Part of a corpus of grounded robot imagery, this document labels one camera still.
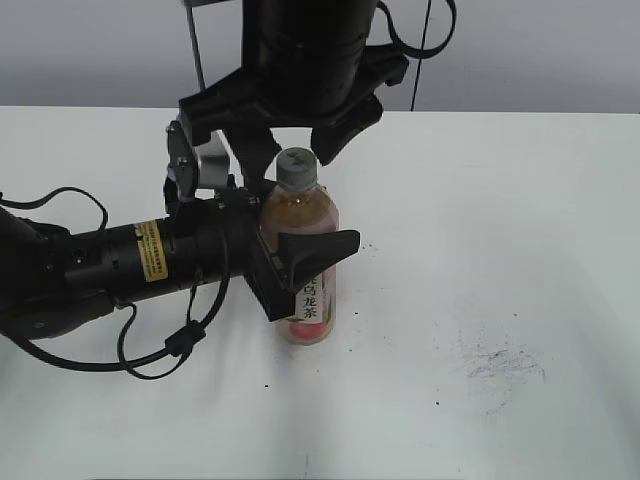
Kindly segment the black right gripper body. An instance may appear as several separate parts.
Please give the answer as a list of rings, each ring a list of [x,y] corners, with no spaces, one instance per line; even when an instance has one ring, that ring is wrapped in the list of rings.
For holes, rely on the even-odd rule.
[[[267,49],[204,91],[181,99],[178,119],[193,145],[236,126],[333,126],[378,87],[401,83],[407,68],[407,58],[391,44]]]

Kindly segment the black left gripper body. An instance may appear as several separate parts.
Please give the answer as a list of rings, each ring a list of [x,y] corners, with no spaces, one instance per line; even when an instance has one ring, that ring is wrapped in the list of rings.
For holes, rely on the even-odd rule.
[[[211,321],[220,311],[230,281],[241,276],[270,321],[291,316],[295,291],[290,288],[283,256],[267,246],[259,226],[267,196],[275,189],[272,180],[261,180],[252,192],[228,177],[227,186],[202,204],[198,243],[209,249],[197,263],[204,282],[219,282],[218,293],[205,315]]]

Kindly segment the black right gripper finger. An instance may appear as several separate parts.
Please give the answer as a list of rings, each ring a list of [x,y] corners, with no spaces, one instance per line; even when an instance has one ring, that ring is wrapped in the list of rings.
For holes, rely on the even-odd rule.
[[[379,122],[383,106],[371,94],[359,102],[333,126],[314,127],[311,149],[321,165],[329,165],[360,133]]]
[[[282,150],[269,128],[236,126],[224,135],[234,153],[245,186],[261,186],[267,168]]]

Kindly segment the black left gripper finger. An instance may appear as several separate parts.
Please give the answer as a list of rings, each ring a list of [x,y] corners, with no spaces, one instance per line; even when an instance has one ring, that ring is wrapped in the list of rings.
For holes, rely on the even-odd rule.
[[[360,232],[341,230],[322,234],[278,234],[277,257],[287,290],[300,290],[317,275],[356,254]]]

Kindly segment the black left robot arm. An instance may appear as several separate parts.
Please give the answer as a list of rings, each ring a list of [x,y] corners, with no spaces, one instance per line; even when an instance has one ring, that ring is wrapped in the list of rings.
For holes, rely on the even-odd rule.
[[[126,303],[241,276],[268,319],[291,316],[314,277],[359,248],[354,230],[282,233],[258,224],[262,197],[231,187],[172,202],[166,217],[73,234],[24,217],[32,203],[1,203],[1,330],[22,340],[63,335]]]

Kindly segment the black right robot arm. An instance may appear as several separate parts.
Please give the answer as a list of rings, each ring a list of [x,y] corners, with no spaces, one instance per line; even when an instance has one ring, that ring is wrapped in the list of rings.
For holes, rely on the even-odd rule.
[[[169,150],[196,147],[225,133],[246,185],[261,183],[279,151],[274,128],[308,128],[310,148],[330,164],[377,123],[381,85],[401,83],[407,58],[392,44],[369,46],[373,1],[245,1],[240,67],[179,102]]]

